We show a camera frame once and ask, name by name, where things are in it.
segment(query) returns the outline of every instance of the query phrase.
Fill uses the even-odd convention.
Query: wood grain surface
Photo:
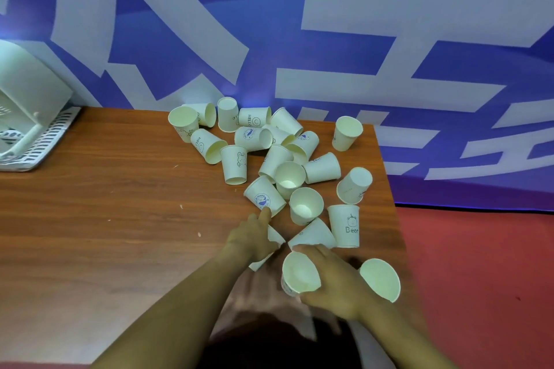
[[[342,153],[331,148],[334,123],[303,124],[320,137],[312,158],[332,151],[343,176],[355,166],[373,174],[359,204],[361,247],[335,251],[391,263],[402,281],[397,306],[425,332],[373,127],[365,125]],[[232,144],[233,134],[217,125],[211,131]],[[248,183],[229,186],[221,163],[208,165],[183,143],[167,113],[86,108],[37,170],[0,174],[0,361],[91,362],[258,211],[243,192],[264,155],[249,154]],[[341,203],[336,184],[310,187],[330,206]],[[327,211],[321,218],[329,224]],[[272,226],[286,240],[301,230],[288,206]],[[288,252],[284,245],[255,274],[257,282],[247,270],[226,309],[291,304],[278,288]],[[268,285],[277,299],[267,298]]]

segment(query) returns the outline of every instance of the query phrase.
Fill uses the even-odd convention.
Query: person's left hand
[[[279,248],[279,243],[267,239],[267,226],[272,211],[264,207],[260,216],[251,214],[246,222],[241,222],[227,238],[226,246],[238,248],[248,258],[248,263],[261,261]]]

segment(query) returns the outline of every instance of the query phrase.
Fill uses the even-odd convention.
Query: red floor
[[[398,216],[441,350],[463,369],[554,367],[554,216],[412,208]]]

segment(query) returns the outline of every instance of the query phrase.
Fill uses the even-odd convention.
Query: person's left arm
[[[192,369],[233,285],[246,267],[279,245],[267,239],[271,211],[251,214],[223,249],[140,316],[91,369]]]

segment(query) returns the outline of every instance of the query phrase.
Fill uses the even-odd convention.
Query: paper cup
[[[298,244],[323,244],[331,249],[337,246],[337,241],[324,221],[317,217],[292,240],[289,240],[289,248],[291,249]]]
[[[246,182],[246,149],[237,145],[225,146],[221,149],[221,163],[226,184]]]
[[[290,218],[297,225],[307,225],[323,211],[323,197],[314,189],[296,189],[290,196]]]
[[[283,162],[275,170],[275,185],[285,200],[288,200],[293,192],[304,184],[305,180],[306,171],[298,163]]]
[[[272,217],[287,205],[281,194],[269,182],[267,175],[256,178],[244,191],[244,197],[252,201],[260,210],[266,206],[269,207]]]
[[[273,145],[267,151],[264,162],[258,172],[259,176],[267,175],[269,181],[275,183],[275,171],[277,167],[287,161],[293,160],[293,153],[280,145]]]
[[[360,208],[354,205],[334,205],[327,208],[331,231],[339,248],[360,246]]]
[[[333,147],[339,152],[350,149],[352,143],[364,131],[364,126],[354,117],[343,115],[335,124],[335,134],[333,135]]]
[[[185,143],[190,143],[190,136],[198,130],[198,113],[191,107],[173,108],[167,120]]]
[[[364,193],[372,182],[371,172],[357,166],[352,168],[344,179],[337,184],[337,196],[347,205],[356,205],[362,201]]]
[[[266,124],[265,126],[262,126],[262,128],[268,129],[272,132],[274,145],[287,146],[287,144],[294,142],[294,139],[296,139],[294,134],[289,134],[286,131],[273,127],[270,124]]]
[[[278,242],[279,247],[285,243],[285,239],[271,226],[267,226],[267,239],[271,240],[273,242]],[[269,254],[267,257],[265,257],[262,261],[256,261],[255,263],[252,263],[248,267],[250,267],[250,270],[257,272],[258,269],[267,261],[269,257],[271,257],[273,253]]]
[[[289,296],[321,287],[321,279],[315,264],[307,255],[292,251],[282,262],[281,287]]]
[[[287,144],[294,155],[294,162],[304,165],[308,163],[310,156],[319,144],[319,137],[313,131],[305,131],[294,142]]]
[[[341,177],[341,166],[332,152],[304,164],[306,183],[338,180]]]
[[[210,165],[221,161],[221,149],[227,146],[225,140],[214,136],[206,129],[196,130],[190,137],[190,141]]]
[[[216,124],[216,107],[208,102],[207,104],[183,104],[184,107],[191,107],[198,115],[198,124],[206,127],[214,127]]]
[[[239,106],[237,101],[231,97],[221,98],[217,102],[217,125],[225,133],[236,131],[239,125]]]
[[[249,152],[269,149],[272,145],[272,133],[268,129],[239,127],[235,132],[235,144],[246,148]]]
[[[388,262],[372,258],[362,264],[359,272],[375,293],[391,302],[396,302],[400,296],[400,279]]]
[[[284,130],[289,134],[300,136],[304,131],[304,127],[290,115],[285,107],[279,108],[272,116],[270,124],[278,129]]]
[[[239,124],[244,127],[261,128],[272,119],[272,109],[264,108],[241,108],[239,112]]]

